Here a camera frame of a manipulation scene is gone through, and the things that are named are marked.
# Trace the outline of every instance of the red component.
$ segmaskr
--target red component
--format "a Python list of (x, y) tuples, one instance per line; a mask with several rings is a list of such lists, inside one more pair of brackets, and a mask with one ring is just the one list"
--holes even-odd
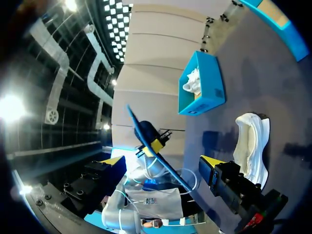
[(249, 223), (244, 227), (244, 229), (259, 224), (263, 220), (263, 215), (256, 213)]

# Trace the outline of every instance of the ceiling light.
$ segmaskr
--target ceiling light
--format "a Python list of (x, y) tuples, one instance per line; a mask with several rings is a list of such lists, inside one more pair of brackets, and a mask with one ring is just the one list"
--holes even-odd
[(122, 8), (122, 12), (123, 12), (123, 13), (129, 12), (129, 8), (128, 8), (127, 6), (124, 6), (124, 7)]
[(13, 95), (0, 100), (0, 118), (6, 122), (18, 120), (26, 114), (22, 101)]
[(111, 127), (108, 124), (104, 124), (103, 128), (104, 130), (109, 130)]
[(129, 23), (129, 17), (127, 17), (127, 16), (124, 17), (124, 18), (123, 18), (123, 21), (124, 21), (125, 23)]
[(116, 3), (116, 8), (117, 8), (117, 9), (121, 9), (121, 8), (122, 8), (122, 2)]
[(112, 84), (114, 85), (114, 86), (116, 86), (117, 85), (117, 81), (114, 79), (114, 80), (112, 80)]
[(27, 186), (27, 185), (22, 185), (22, 188), (19, 192), (20, 195), (26, 195), (29, 194), (32, 191), (33, 187)]
[(75, 12), (77, 11), (77, 4), (75, 0), (65, 0), (65, 5), (68, 8), (68, 10)]

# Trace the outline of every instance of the white cloth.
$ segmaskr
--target white cloth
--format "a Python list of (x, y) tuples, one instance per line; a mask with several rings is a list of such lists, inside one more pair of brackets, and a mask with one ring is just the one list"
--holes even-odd
[(183, 85), (183, 89), (187, 92), (199, 95), (201, 92), (199, 69), (195, 68), (190, 74), (187, 75), (187, 77), (189, 78), (189, 81)]
[[(160, 191), (125, 190), (139, 210), (141, 218), (183, 218), (181, 196), (178, 188)], [(125, 209), (135, 210), (132, 204)]]
[(246, 113), (236, 119), (239, 127), (238, 142), (233, 153), (234, 161), (242, 172), (254, 184), (261, 184), (263, 189), (268, 171), (262, 160), (262, 152), (269, 141), (270, 120), (252, 113)]

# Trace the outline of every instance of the cyan storage bin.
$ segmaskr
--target cyan storage bin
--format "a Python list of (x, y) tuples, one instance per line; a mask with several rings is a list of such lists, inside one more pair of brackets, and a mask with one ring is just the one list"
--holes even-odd
[[(196, 100), (194, 94), (182, 87), (189, 80), (187, 75), (199, 68), (201, 96)], [(178, 113), (198, 116), (225, 102), (221, 73), (215, 56), (196, 51), (179, 79)]]

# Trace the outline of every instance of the gray table surface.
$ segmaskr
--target gray table surface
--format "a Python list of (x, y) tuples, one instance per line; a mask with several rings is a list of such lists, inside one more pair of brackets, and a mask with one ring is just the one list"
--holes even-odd
[[(235, 119), (247, 112), (266, 114), (271, 132), (263, 155), (269, 171), (263, 193), (276, 189), (289, 198), (278, 216), (288, 221), (274, 231), (293, 233), (308, 228), (309, 220), (302, 214), (312, 204), (312, 58), (297, 63), (279, 36), (252, 12), (216, 56), (227, 101), (197, 117), (187, 117), (184, 167), (200, 176), (200, 155), (233, 160), (238, 139)], [(191, 183), (191, 176), (183, 176)], [(204, 180), (192, 197), (222, 231), (234, 232), (239, 216), (211, 194)]]

